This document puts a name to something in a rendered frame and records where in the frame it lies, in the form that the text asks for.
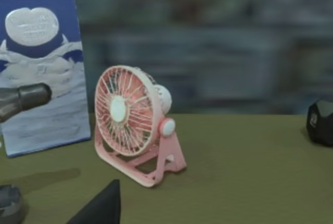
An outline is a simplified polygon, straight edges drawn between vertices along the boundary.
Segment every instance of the white fan center cap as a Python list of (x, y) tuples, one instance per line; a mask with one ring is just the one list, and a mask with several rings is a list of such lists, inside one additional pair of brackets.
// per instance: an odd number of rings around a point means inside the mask
[(121, 96), (114, 96), (110, 104), (110, 114), (116, 123), (121, 123), (127, 115), (127, 106)]

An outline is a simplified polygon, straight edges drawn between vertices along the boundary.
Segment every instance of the fan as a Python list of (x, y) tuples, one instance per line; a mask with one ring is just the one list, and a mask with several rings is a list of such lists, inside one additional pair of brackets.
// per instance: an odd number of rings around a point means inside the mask
[[(175, 121), (165, 117), (171, 102), (169, 91), (141, 69), (124, 65), (107, 69), (95, 94), (98, 155), (145, 187), (161, 182), (165, 171), (184, 169)], [(153, 171), (140, 169), (154, 158)]]

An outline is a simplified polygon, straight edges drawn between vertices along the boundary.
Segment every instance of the milk splash graphic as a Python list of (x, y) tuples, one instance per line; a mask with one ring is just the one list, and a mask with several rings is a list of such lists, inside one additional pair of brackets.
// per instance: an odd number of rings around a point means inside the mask
[[(57, 17), (46, 8), (14, 10), (8, 14), (5, 26), (8, 36), (24, 46), (48, 43), (59, 31)], [(46, 83), (53, 91), (53, 98), (69, 93), (75, 63), (71, 58), (66, 60), (64, 55), (75, 50), (82, 51), (82, 43), (71, 43), (65, 35), (62, 35), (62, 39), (60, 47), (40, 58), (29, 58), (10, 51), (7, 49), (6, 40), (3, 40), (0, 45), (0, 61), (5, 62), (2, 79), (11, 87)]]

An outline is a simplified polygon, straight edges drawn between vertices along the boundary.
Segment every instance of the fan grille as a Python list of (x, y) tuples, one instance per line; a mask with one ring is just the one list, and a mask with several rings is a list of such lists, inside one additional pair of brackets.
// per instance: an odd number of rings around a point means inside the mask
[[(121, 122), (112, 118), (110, 105), (116, 97), (121, 97), (126, 105), (126, 116)], [(105, 142), (120, 154), (140, 154), (152, 139), (151, 97), (131, 70), (112, 67), (105, 71), (96, 88), (95, 113)]]

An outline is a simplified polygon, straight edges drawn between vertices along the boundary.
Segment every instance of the blue and white carton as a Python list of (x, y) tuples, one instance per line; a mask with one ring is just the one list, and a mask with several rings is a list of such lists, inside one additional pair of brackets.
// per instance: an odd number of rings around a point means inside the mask
[(2, 124), (9, 157), (89, 140), (75, 0), (0, 0), (0, 87), (45, 83), (49, 104)]

